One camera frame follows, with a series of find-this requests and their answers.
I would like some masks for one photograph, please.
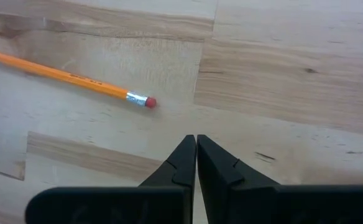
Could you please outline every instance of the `wooden tabletop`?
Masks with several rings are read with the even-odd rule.
[[[0,223],[51,187],[139,185],[187,134],[282,184],[363,184],[361,0],[0,0],[0,52],[159,104],[0,65]]]

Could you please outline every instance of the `pencil eraser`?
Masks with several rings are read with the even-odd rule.
[[[148,108],[155,108],[156,105],[157,105],[157,100],[152,97],[148,97],[147,100],[145,101],[145,106]]]

